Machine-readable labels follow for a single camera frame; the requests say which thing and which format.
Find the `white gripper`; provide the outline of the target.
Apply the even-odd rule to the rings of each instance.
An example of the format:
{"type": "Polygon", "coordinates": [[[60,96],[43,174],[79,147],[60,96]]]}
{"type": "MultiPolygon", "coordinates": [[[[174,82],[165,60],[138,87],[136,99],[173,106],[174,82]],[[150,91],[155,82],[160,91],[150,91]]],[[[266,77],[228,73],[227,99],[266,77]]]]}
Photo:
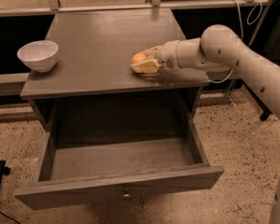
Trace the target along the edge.
{"type": "Polygon", "coordinates": [[[213,63],[206,58],[200,45],[201,39],[176,40],[145,49],[145,59],[132,59],[131,68],[138,74],[157,73],[160,68],[165,71],[177,71],[193,68],[205,72],[225,72],[229,67],[223,63],[213,63]]]}

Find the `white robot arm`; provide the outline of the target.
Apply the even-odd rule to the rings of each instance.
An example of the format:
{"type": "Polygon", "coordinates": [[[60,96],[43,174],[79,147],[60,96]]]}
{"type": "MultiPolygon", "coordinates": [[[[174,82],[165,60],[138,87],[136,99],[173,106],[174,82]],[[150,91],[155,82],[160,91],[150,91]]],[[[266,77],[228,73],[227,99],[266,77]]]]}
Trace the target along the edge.
{"type": "Polygon", "coordinates": [[[166,78],[196,71],[209,80],[241,78],[235,107],[204,102],[196,123],[215,163],[212,191],[184,204],[179,224],[280,224],[280,66],[250,49],[232,29],[212,25],[198,38],[137,51],[132,68],[166,78]]]}

